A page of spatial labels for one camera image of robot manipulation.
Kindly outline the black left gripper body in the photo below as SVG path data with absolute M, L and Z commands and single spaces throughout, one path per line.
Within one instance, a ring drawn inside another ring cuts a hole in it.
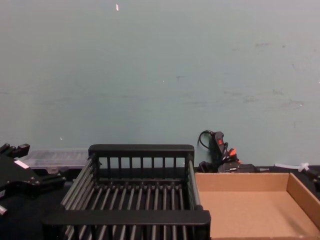
M 40 177 L 20 160 L 0 155 L 0 198 L 14 195 L 36 196 L 40 193 Z

